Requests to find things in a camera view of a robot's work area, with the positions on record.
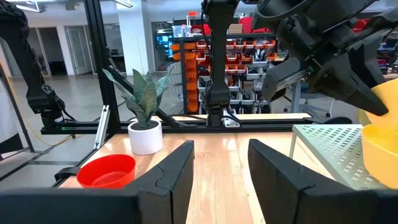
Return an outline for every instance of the wooden table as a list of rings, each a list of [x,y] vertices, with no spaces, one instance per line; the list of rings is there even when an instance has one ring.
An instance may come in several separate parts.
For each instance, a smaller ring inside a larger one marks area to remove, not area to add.
[[[238,115],[240,119],[287,119],[307,116],[307,114]],[[140,177],[183,142],[194,140],[193,186],[187,223],[265,223],[249,171],[248,145],[252,138],[285,155],[289,154],[292,133],[165,134],[163,149],[148,156],[132,154],[129,136],[118,134],[87,162],[109,154],[128,154],[136,159],[136,177]],[[331,178],[300,140],[296,142],[294,159]],[[70,177],[60,187],[80,188],[81,186],[76,177]]]

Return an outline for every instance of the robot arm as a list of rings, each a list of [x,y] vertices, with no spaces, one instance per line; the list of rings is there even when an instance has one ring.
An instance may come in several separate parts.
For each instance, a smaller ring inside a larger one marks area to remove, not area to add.
[[[398,7],[373,17],[365,30],[351,28],[355,15],[376,0],[241,0],[257,4],[253,28],[267,27],[294,58],[271,68],[262,87],[270,101],[278,91],[301,78],[311,91],[323,93],[376,115],[388,112],[370,90],[385,82],[376,59],[379,44],[398,26]],[[212,30],[211,76],[206,91],[208,125],[221,126],[222,110],[229,106],[225,85],[226,30],[238,6],[236,0],[204,0],[203,10]]]
[[[30,48],[27,37],[29,26],[25,14],[11,3],[0,0],[0,38],[4,39],[14,55],[28,86],[26,98],[35,114],[40,114],[45,128],[54,128],[67,121],[63,118],[64,102],[45,84],[37,57]]]

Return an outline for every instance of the door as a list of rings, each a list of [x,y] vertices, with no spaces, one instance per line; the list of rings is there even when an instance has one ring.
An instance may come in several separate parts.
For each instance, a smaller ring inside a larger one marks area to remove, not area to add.
[[[67,27],[67,32],[76,75],[91,72],[90,53],[84,27]]]

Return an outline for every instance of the plant leaf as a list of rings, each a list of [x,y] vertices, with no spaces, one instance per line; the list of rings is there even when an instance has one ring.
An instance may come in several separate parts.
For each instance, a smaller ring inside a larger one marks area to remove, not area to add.
[[[137,70],[133,69],[132,74],[134,76],[134,96],[136,97],[136,103],[139,103],[142,101],[142,96],[147,88],[148,83]]]
[[[146,128],[146,120],[148,118],[148,115],[145,114],[141,107],[139,107],[135,102],[132,102],[127,98],[124,98],[124,100],[126,101],[127,108],[136,115],[139,126],[142,128]]]
[[[167,85],[169,84],[169,77],[165,76],[161,78],[159,81],[156,83],[156,95],[159,96],[163,94],[163,92],[166,90]]]
[[[155,87],[155,83],[148,83],[147,88],[144,91],[142,100],[138,103],[138,106],[140,106],[145,114],[148,115],[156,111],[157,98]]]
[[[149,71],[147,72],[146,81],[147,82],[153,82],[152,74]]]
[[[118,90],[120,91],[120,94],[122,95],[122,97],[126,97],[129,98],[130,100],[132,100],[133,102],[136,101],[136,98],[134,97],[133,94],[131,94],[130,92],[128,92],[122,85],[120,85],[112,76],[112,74],[110,72],[108,72],[106,69],[102,69],[102,71],[104,72],[104,74],[106,75],[106,77],[111,80],[114,85],[116,86],[116,88],[118,88]]]

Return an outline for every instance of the white pillar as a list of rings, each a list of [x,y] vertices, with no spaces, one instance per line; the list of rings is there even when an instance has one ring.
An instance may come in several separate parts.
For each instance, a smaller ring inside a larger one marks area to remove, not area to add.
[[[68,45],[67,33],[65,26],[57,26],[58,39],[60,41],[63,61],[65,62],[65,68],[67,69],[68,75],[75,75],[73,69],[72,55]]]
[[[126,73],[132,75],[132,69],[146,74],[149,71],[145,20],[149,20],[147,10],[141,0],[132,0],[133,7],[116,4],[119,16],[120,33],[123,43]]]

